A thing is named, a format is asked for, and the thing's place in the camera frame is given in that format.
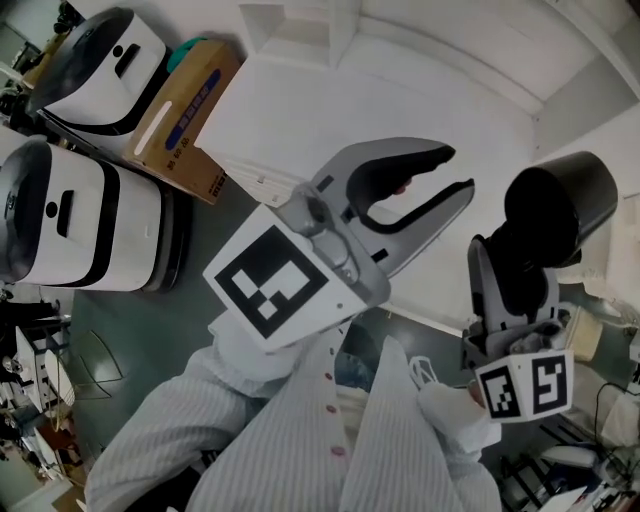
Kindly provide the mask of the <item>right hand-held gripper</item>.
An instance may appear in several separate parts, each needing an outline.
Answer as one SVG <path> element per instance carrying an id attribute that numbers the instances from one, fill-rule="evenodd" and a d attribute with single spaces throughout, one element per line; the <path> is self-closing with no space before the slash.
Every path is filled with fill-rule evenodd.
<path id="1" fill-rule="evenodd" d="M 473 372 L 492 421 L 537 421 L 572 406 L 574 352 L 568 348 L 568 311 L 559 305 L 552 269 L 536 268 L 528 283 L 527 325 L 507 327 L 498 280 L 476 235 L 467 251 L 474 317 L 463 331 L 462 366 Z"/>

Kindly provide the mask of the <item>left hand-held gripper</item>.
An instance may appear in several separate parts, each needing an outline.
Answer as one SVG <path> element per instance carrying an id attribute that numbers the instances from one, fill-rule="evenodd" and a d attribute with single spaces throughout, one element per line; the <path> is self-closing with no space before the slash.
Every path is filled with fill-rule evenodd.
<path id="1" fill-rule="evenodd" d="M 260 203 L 203 276 L 266 352 L 326 331 L 385 302 L 388 277 L 343 215 L 335 178 L 296 187 L 277 208 Z"/>

